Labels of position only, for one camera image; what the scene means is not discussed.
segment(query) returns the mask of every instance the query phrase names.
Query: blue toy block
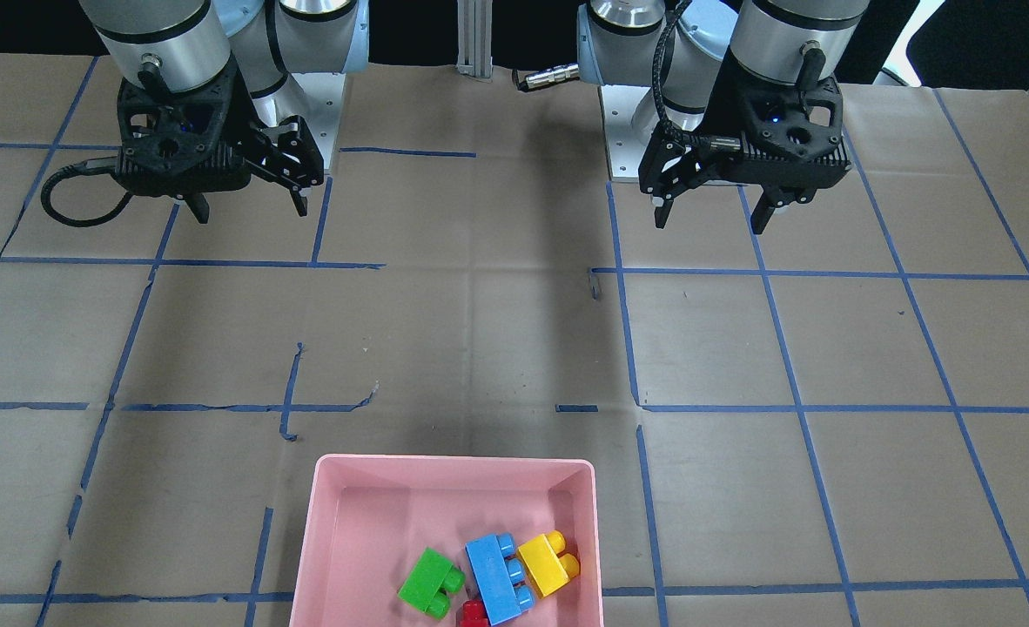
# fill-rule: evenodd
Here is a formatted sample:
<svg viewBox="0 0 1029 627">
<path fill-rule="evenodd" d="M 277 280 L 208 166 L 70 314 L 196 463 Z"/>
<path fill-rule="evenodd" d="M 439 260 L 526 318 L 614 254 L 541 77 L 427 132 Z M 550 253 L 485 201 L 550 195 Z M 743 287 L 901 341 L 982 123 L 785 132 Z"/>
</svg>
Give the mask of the blue toy block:
<svg viewBox="0 0 1029 627">
<path fill-rule="evenodd" d="M 514 538 L 510 533 L 472 539 L 464 545 L 464 551 L 491 624 L 517 619 L 534 606 L 530 588 L 520 585 L 526 580 L 526 572 L 523 563 L 513 558 Z"/>
</svg>

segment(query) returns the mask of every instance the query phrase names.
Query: pink plastic container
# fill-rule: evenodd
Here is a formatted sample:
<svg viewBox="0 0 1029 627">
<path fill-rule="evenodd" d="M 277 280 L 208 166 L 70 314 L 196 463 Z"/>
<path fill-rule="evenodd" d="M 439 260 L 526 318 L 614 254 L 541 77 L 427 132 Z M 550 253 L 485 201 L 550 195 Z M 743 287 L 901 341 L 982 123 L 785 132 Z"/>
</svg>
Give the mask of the pink plastic container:
<svg viewBox="0 0 1029 627">
<path fill-rule="evenodd" d="M 317 460 L 291 627 L 455 626 L 475 594 L 464 544 L 509 532 L 522 544 L 558 531 L 580 576 L 511 627 L 602 627 L 596 480 L 584 460 L 325 455 Z M 441 622 L 398 598 L 423 549 L 467 574 Z"/>
</svg>

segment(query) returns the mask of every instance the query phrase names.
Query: black cable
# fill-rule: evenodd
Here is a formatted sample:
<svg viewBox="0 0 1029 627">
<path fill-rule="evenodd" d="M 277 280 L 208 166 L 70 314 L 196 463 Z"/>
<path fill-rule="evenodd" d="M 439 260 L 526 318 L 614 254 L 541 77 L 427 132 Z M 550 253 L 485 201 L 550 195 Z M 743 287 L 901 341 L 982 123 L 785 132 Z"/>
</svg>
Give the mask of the black cable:
<svg viewBox="0 0 1029 627">
<path fill-rule="evenodd" d="M 666 115 L 665 96 L 662 95 L 662 88 L 665 86 L 666 78 L 666 48 L 669 47 L 670 37 L 673 37 L 677 23 L 681 21 L 681 15 L 685 14 L 685 8 L 688 8 L 689 4 L 693 4 L 693 0 L 680 0 L 677 7 L 669 15 L 666 15 L 665 28 L 662 29 L 662 35 L 659 36 L 658 46 L 653 48 L 653 78 L 650 81 L 650 88 L 653 89 L 653 108 L 658 111 L 659 123 L 662 123 L 666 131 L 670 132 L 670 138 L 673 138 L 678 144 L 688 144 L 688 138 L 684 135 L 684 131 L 681 131 L 670 119 L 670 116 Z"/>
<path fill-rule="evenodd" d="M 128 203 L 132 201 L 132 191 L 123 195 L 119 203 L 113 207 L 112 211 L 109 211 L 101 217 L 91 217 L 88 219 L 76 219 L 73 217 L 66 217 L 54 209 L 54 204 L 49 202 L 49 195 L 52 194 L 54 187 L 58 186 L 58 183 L 65 181 L 68 178 L 74 178 L 74 176 L 97 176 L 100 174 L 112 174 L 116 171 L 116 159 L 115 158 L 105 158 L 105 159 L 92 159 L 88 161 L 83 161 L 81 163 L 74 163 L 73 166 L 62 167 L 58 172 L 49 175 L 46 178 L 46 182 L 42 183 L 42 194 L 40 195 L 40 200 L 42 202 L 42 209 L 46 212 L 46 215 L 52 217 L 58 222 L 62 222 L 66 227 L 74 227 L 76 229 L 86 229 L 88 227 L 99 227 L 109 222 L 110 219 L 120 215 Z"/>
</svg>

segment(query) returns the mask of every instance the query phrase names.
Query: white mounting plate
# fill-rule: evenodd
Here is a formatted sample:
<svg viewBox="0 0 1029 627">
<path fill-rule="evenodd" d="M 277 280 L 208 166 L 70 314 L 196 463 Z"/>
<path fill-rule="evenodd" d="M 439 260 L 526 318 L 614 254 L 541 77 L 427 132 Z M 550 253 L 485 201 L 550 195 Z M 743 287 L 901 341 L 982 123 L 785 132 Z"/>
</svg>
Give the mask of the white mounting plate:
<svg viewBox="0 0 1029 627">
<path fill-rule="evenodd" d="M 307 93 L 307 124 L 320 155 L 325 160 L 325 174 L 332 174 L 332 164 L 336 163 L 336 136 L 341 131 L 344 89 L 347 86 L 348 75 L 319 72 L 295 74 L 294 78 Z"/>
<path fill-rule="evenodd" d="M 615 183 L 637 183 L 638 164 L 646 151 L 646 140 L 638 138 L 631 118 L 650 88 L 603 84 L 599 102 L 603 109 L 603 138 L 607 142 L 608 175 Z"/>
</svg>

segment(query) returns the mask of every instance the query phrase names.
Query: metal post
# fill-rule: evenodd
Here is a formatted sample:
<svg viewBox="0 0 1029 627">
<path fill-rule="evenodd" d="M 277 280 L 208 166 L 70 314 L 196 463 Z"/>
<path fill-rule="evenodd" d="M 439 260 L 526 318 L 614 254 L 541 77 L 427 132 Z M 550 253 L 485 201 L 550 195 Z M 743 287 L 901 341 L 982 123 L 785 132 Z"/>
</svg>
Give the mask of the metal post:
<svg viewBox="0 0 1029 627">
<path fill-rule="evenodd" d="M 492 0 L 458 0 L 460 56 L 456 70 L 463 75 L 491 80 Z"/>
</svg>

